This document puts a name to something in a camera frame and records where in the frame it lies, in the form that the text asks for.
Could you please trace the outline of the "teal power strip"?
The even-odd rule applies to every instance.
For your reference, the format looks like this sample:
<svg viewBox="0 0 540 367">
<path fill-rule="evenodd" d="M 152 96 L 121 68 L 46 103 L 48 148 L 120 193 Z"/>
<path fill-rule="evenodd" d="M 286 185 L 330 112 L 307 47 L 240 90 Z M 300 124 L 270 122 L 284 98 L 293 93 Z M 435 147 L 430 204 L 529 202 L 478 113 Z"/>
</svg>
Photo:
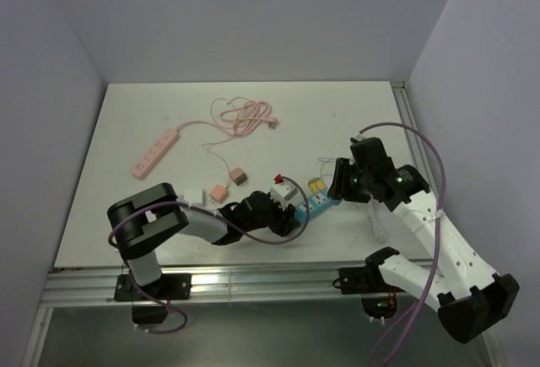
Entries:
<svg viewBox="0 0 540 367">
<path fill-rule="evenodd" d="M 319 192 L 313 193 L 310 196 L 308 196 L 308 205 L 309 205 L 309 212 L 310 212 L 310 221 L 317 217 L 318 215 L 322 214 L 326 210 L 328 210 L 330 207 L 336 207 L 341 202 L 339 200 L 331 199 L 327 195 L 327 190 L 321 190 Z M 303 224 L 306 219 L 306 206 L 305 201 L 303 199 L 300 199 L 295 205 L 295 218 Z"/>
</svg>

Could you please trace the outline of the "yellow charger plug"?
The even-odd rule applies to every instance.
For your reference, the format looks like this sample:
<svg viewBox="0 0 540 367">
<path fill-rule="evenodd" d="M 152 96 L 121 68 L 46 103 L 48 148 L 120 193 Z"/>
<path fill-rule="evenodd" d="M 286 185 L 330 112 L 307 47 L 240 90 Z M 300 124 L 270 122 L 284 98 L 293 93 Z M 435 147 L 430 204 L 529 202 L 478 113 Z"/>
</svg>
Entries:
<svg viewBox="0 0 540 367">
<path fill-rule="evenodd" d="M 308 180 L 307 186 L 313 194 L 323 192 L 327 189 L 327 185 L 321 177 Z"/>
</svg>

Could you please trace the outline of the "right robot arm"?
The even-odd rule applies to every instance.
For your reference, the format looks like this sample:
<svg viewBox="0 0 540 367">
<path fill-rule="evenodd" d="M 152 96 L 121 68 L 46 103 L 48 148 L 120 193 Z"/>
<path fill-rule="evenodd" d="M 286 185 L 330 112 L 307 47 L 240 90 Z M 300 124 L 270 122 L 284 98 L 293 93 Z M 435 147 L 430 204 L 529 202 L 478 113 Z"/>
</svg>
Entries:
<svg viewBox="0 0 540 367">
<path fill-rule="evenodd" d="M 436 264 L 435 275 L 384 247 L 362 267 L 342 267 L 335 285 L 343 294 L 400 289 L 436 311 L 446 332 L 469 343 L 505 319 L 520 286 L 501 275 L 464 239 L 436 204 L 435 194 L 411 165 L 397 168 L 379 138 L 354 138 L 351 158 L 339 158 L 328 197 L 384 204 L 412 231 Z"/>
</svg>

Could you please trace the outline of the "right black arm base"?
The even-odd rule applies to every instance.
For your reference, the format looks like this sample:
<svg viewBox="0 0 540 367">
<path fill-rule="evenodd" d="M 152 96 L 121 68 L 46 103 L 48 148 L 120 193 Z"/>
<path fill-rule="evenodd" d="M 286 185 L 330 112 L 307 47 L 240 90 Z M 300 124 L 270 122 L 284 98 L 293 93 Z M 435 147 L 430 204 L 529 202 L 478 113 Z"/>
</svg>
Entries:
<svg viewBox="0 0 540 367">
<path fill-rule="evenodd" d="M 397 295 L 401 289 L 385 283 L 372 267 L 342 267 L 332 286 L 343 295 L 359 295 L 364 313 L 373 320 L 385 321 L 397 316 Z"/>
</svg>

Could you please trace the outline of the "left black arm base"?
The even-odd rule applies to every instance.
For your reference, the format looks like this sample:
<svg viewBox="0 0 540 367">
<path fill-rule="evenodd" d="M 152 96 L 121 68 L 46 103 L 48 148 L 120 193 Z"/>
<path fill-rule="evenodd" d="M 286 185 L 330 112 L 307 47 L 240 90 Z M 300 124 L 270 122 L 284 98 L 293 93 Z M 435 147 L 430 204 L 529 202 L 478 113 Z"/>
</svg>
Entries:
<svg viewBox="0 0 540 367">
<path fill-rule="evenodd" d="M 167 305 L 173 300 L 188 300 L 192 287 L 189 273 L 165 273 L 156 282 L 142 286 L 142 291 Z M 132 321 L 143 327 L 156 327 L 165 321 L 169 311 L 162 305 L 149 300 L 135 288 L 129 274 L 121 274 L 116 280 L 113 300 L 117 303 L 132 303 Z"/>
</svg>

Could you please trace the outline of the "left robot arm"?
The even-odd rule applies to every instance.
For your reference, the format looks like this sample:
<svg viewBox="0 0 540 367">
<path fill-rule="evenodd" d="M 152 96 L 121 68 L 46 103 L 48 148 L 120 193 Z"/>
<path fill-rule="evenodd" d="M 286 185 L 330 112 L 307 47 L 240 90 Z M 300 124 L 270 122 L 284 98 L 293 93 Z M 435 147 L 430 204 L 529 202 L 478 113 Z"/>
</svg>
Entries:
<svg viewBox="0 0 540 367">
<path fill-rule="evenodd" d="M 299 220 L 292 204 L 282 205 L 270 193 L 255 191 L 239 202 L 217 209 L 194 205 L 160 183 L 111 205 L 110 246 L 117 249 L 145 299 L 165 287 L 156 249 L 176 235 L 196 237 L 213 246 L 232 245 L 246 237 L 279 246 L 300 237 L 309 219 Z"/>
</svg>

